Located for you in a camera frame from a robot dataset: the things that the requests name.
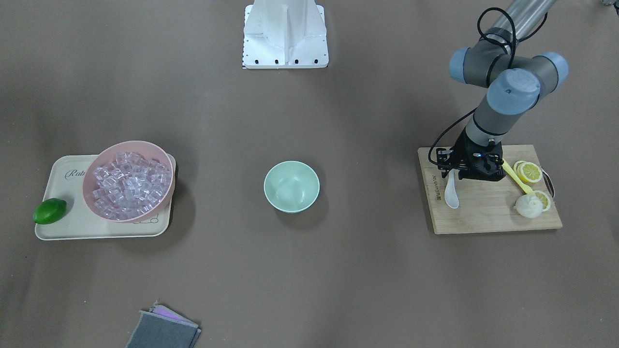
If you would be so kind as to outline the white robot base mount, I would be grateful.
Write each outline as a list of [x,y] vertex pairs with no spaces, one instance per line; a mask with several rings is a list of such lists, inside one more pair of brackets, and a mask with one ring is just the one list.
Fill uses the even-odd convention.
[[313,0],[255,0],[245,7],[245,69],[318,69],[329,65],[324,7]]

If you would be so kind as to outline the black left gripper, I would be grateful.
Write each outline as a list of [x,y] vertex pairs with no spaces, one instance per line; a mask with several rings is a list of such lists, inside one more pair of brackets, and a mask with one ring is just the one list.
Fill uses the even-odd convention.
[[450,170],[458,171],[458,179],[500,181],[506,172],[503,165],[502,144],[493,137],[486,145],[478,145],[463,130],[451,148],[436,149],[436,165],[447,176]]

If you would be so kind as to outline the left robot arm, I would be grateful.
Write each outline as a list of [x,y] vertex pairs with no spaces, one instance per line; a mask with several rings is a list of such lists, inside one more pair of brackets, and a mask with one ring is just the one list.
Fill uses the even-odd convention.
[[449,74],[456,81],[486,88],[477,108],[466,114],[468,123],[450,148],[432,145],[427,158],[446,178],[500,181],[502,141],[520,117],[568,77],[570,68],[562,55],[545,52],[518,57],[516,49],[531,38],[547,19],[552,0],[515,0],[473,47],[458,49],[450,59]]

